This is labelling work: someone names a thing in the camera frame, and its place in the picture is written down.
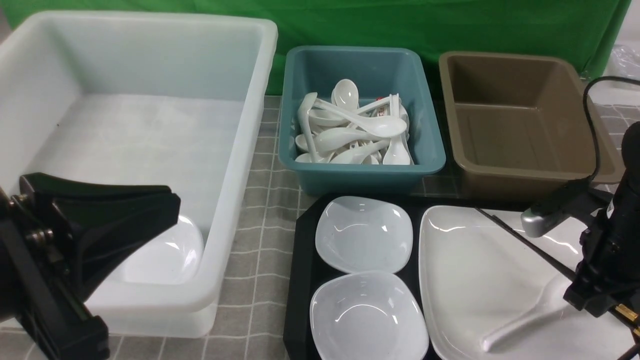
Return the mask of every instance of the black clamp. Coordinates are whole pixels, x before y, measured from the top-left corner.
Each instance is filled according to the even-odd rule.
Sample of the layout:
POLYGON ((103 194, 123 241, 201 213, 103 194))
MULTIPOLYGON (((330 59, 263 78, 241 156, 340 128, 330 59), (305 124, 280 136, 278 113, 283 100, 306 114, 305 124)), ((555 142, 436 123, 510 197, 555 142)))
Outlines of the black clamp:
POLYGON ((49 359, 109 357, 83 302, 129 255, 178 221, 167 186, 77 183, 37 173, 0 193, 0 321, 14 316, 49 359))

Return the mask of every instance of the green backdrop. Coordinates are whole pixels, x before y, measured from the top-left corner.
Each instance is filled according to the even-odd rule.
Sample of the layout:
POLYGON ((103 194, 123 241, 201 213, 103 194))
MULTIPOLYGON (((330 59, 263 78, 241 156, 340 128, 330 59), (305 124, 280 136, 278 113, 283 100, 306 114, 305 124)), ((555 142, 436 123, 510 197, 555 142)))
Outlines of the green backdrop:
POLYGON ((299 45, 405 47, 439 83, 445 51, 557 56, 599 76, 631 0, 0 0, 12 27, 50 9, 191 12, 278 24, 269 94, 280 94, 287 51, 299 45))

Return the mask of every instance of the label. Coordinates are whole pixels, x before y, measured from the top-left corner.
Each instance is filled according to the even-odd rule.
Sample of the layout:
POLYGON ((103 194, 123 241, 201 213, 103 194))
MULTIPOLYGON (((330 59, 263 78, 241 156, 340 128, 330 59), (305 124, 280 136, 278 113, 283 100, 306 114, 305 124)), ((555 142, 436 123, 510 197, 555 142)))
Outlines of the label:
POLYGON ((613 200, 609 203, 609 207, 607 207, 607 218, 611 218, 611 214, 616 208, 613 206, 613 200))

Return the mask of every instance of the brown plastic tray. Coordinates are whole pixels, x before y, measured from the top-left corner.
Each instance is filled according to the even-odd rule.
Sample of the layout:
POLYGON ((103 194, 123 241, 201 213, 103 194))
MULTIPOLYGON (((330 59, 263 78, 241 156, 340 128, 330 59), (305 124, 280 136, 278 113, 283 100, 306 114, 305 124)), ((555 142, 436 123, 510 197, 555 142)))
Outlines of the brown plastic tray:
MULTIPOLYGON (((584 85, 566 61, 449 52, 440 57, 440 77, 466 196, 534 201, 592 173, 584 85)), ((594 183, 618 183, 622 159, 591 101, 589 106, 602 159, 594 183)))

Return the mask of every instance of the black tray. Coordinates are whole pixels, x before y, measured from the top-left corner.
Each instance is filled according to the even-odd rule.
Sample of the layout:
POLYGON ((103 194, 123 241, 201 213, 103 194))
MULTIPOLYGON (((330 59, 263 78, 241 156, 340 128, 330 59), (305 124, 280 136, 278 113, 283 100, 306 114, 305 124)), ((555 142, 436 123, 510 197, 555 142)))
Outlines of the black tray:
MULTIPOLYGON (((291 261, 289 298, 284 324, 284 343, 291 360, 320 360, 309 324, 309 304, 320 285, 345 275, 327 265, 316 251, 316 227, 325 207, 331 200, 342 195, 325 195, 314 203, 296 222, 296 234, 291 261)), ((506 211, 524 211, 530 204, 477 201, 466 199, 443 199, 432 197, 365 196, 370 199, 387 201, 402 207, 413 224, 413 251, 407 265, 396 275, 404 281, 413 293, 422 310, 422 297, 418 279, 418 251, 420 223, 424 212, 431 206, 450 205, 468 208, 483 208, 506 211)), ((441 360, 429 344, 425 360, 441 360)))

